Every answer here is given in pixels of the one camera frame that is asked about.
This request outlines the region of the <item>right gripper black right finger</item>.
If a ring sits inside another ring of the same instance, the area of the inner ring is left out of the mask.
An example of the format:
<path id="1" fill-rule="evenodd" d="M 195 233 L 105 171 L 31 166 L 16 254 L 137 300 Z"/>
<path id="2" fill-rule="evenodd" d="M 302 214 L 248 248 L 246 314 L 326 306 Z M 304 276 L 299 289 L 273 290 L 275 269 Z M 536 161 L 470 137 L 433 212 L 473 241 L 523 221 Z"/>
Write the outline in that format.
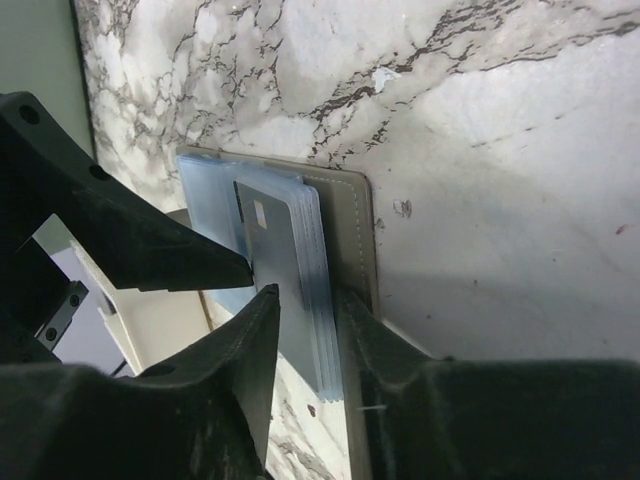
<path id="1" fill-rule="evenodd" d="M 356 479 L 635 479 L 639 367 L 438 360 L 351 291 L 336 324 Z"/>

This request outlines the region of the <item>grey card holder wallet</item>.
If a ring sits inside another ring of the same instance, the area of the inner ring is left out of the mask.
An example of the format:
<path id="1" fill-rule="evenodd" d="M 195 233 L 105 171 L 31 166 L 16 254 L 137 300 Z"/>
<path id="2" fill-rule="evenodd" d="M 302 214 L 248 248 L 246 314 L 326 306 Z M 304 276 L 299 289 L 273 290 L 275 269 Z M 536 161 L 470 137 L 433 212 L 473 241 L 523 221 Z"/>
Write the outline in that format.
<path id="1" fill-rule="evenodd" d="M 177 157 L 187 154 L 256 165 L 237 180 L 249 178 L 291 209 L 303 300 L 314 324 L 323 386 L 312 389 L 278 349 L 267 469 L 276 479 L 347 479 L 351 471 L 335 300 L 338 288 L 346 286 L 371 310 L 379 307 L 370 185 L 360 173 L 284 158 L 195 147 L 181 148 Z M 213 296 L 234 314 L 259 289 L 254 279 L 250 287 L 217 290 Z"/>

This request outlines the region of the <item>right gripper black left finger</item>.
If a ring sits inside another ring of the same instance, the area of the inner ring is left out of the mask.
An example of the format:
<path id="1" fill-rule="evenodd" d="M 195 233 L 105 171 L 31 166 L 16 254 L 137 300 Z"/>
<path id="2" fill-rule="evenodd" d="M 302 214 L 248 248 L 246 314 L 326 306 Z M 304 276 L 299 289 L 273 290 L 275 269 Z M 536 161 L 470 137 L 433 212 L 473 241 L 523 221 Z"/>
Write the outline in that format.
<path id="1" fill-rule="evenodd" d="M 2 477 L 263 477 L 279 323 L 279 290 L 269 285 L 134 378 L 85 365 L 3 367 Z"/>

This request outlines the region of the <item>dark grey credit card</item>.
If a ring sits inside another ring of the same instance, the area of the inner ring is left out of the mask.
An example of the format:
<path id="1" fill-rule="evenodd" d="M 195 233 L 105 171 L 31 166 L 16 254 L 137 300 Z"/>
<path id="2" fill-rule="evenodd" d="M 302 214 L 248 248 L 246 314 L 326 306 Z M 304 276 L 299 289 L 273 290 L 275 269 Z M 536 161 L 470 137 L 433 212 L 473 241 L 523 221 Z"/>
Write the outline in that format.
<path id="1" fill-rule="evenodd" d="M 314 324 L 305 310 L 291 209 L 244 177 L 235 182 L 256 285 L 276 284 L 281 306 L 278 349 L 314 390 L 322 386 Z"/>

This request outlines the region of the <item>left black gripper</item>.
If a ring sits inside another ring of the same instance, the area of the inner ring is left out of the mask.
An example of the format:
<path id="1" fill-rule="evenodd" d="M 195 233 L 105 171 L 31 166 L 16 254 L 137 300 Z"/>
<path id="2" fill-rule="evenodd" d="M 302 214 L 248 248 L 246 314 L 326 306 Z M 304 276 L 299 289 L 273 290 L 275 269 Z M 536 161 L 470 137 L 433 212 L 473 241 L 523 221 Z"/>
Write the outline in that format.
<path id="1" fill-rule="evenodd" d="M 29 92 L 1 97 L 1 363 L 55 362 L 50 340 L 86 288 L 34 239 L 57 216 L 111 283 L 141 291 L 250 286 L 239 254 L 178 223 L 93 161 Z"/>

